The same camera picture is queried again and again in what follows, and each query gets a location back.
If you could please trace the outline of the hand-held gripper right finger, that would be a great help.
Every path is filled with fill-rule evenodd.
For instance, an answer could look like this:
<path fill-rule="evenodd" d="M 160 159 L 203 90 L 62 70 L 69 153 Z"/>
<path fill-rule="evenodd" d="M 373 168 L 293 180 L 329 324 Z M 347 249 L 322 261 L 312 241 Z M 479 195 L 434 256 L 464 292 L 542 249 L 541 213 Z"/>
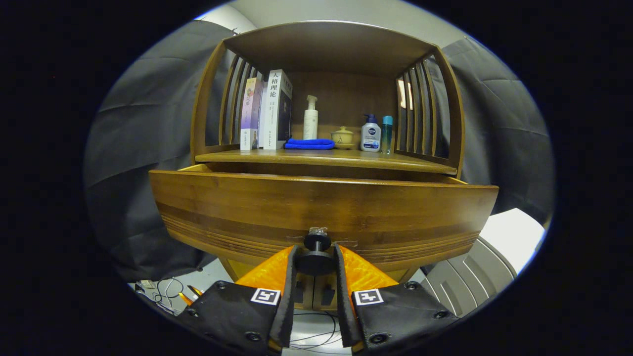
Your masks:
<path fill-rule="evenodd" d="M 334 245 L 344 347 L 355 356 L 413 356 L 458 317 L 419 282 L 397 282 L 351 249 Z"/>

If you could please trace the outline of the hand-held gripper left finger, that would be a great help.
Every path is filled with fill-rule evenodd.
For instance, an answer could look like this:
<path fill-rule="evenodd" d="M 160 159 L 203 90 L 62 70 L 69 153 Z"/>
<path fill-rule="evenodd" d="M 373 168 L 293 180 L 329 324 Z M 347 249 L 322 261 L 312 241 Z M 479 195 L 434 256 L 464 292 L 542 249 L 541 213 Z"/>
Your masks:
<path fill-rule="evenodd" d="M 289 246 L 237 282 L 214 282 L 176 321 L 216 356 L 279 356 L 291 338 L 297 252 Z"/>

